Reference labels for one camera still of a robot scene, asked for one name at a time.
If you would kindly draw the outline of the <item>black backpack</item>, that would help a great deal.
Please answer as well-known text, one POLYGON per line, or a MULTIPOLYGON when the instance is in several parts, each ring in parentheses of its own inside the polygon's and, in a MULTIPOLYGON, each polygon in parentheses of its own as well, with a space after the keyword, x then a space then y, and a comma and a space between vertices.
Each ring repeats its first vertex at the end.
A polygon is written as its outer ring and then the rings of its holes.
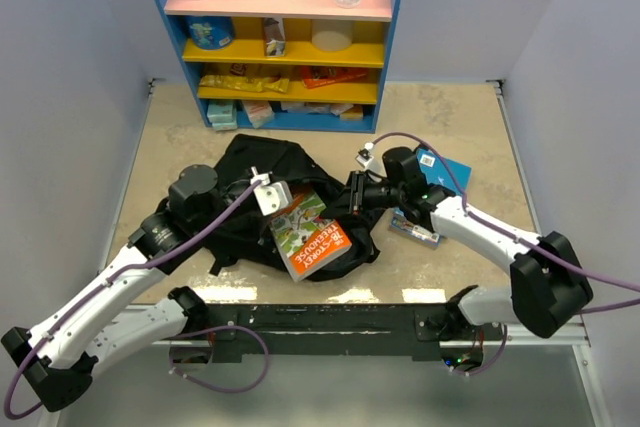
POLYGON ((248 260, 286 272, 294 281, 324 282, 377 260, 371 230, 381 210, 325 217, 343 184, 299 144, 260 136, 237 134, 215 166, 183 169, 145 224, 161 228, 154 238, 162 245, 181 244, 206 228, 262 173, 287 185, 290 205, 263 215, 255 196, 243 201, 196 245, 213 255, 211 274, 248 260))

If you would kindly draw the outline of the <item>blue children's book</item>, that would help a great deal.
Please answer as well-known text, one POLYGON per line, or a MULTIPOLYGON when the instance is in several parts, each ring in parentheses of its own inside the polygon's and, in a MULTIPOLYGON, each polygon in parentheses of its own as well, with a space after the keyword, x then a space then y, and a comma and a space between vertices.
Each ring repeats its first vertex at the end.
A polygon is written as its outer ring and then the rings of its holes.
POLYGON ((417 224, 413 224, 405 218, 400 209, 395 209, 393 211, 393 215, 390 220, 390 229, 433 248, 438 247, 441 241, 439 234, 433 233, 417 224))

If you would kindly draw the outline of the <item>light blue hardcover book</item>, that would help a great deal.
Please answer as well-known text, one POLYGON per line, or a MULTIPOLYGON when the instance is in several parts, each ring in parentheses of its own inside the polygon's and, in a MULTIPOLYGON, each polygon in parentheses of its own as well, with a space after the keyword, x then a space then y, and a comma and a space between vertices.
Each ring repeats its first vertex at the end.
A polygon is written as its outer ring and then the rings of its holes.
POLYGON ((416 151, 416 158, 428 183, 444 186, 457 196, 466 191, 472 173, 469 166, 448 158, 445 166, 431 151, 422 148, 416 151))

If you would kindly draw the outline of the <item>blue orange book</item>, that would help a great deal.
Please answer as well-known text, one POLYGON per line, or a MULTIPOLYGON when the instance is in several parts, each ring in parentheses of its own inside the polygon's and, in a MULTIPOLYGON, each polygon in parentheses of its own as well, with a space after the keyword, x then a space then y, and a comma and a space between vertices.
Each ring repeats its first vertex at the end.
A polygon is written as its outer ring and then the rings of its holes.
POLYGON ((325 208, 311 187, 296 187, 291 205, 269 222, 276 248, 294 282, 318 272, 352 246, 336 220, 320 217, 325 208))

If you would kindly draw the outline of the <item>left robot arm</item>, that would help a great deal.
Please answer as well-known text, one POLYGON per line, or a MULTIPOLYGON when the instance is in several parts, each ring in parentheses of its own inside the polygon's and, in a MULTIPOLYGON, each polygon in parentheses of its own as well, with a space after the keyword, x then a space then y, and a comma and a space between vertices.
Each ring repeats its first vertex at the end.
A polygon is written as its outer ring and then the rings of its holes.
POLYGON ((118 315, 197 253, 262 185, 257 173, 223 201, 216 171, 185 168, 168 195, 130 235, 116 257, 57 312, 31 328, 13 327, 1 339, 17 371, 4 397, 4 415, 23 419, 40 408, 60 411, 78 400, 103 371, 165 338, 196 339, 210 325, 205 302, 177 287, 125 321, 118 315))

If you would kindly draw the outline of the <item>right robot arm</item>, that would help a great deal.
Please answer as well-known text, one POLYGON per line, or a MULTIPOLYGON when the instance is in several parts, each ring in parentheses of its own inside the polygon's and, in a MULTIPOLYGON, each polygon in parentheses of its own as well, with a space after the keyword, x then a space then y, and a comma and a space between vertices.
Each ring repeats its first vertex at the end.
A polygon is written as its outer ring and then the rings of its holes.
POLYGON ((351 172, 323 217, 399 209, 411 223, 465 245, 509 276, 507 288, 469 287, 447 302, 445 326, 452 337, 469 339, 481 325, 496 322, 519 323, 549 338, 591 302, 592 288, 565 236, 527 232, 472 209, 455 191, 428 182, 407 147, 387 150, 382 163, 381 179, 364 169, 351 172))

